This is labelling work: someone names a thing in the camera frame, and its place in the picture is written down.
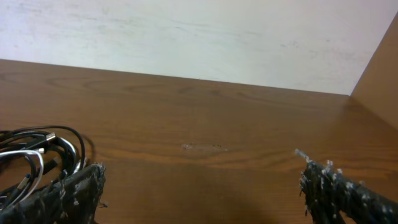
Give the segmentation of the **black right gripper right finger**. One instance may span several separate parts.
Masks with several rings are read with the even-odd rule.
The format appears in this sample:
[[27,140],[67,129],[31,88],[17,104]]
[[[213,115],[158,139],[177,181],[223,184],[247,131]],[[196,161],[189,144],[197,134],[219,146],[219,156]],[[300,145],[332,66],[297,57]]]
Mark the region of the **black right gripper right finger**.
[[299,149],[295,153],[306,162],[299,194],[305,196],[305,214],[312,222],[344,223],[346,215],[355,223],[397,223],[397,202],[346,178],[331,160],[321,164]]

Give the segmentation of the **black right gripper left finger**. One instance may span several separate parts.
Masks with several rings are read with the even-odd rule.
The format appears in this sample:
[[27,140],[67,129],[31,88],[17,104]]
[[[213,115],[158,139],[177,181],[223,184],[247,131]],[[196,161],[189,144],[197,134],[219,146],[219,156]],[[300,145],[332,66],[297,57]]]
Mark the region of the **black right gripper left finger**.
[[7,223],[94,223],[105,166],[92,164],[1,211]]

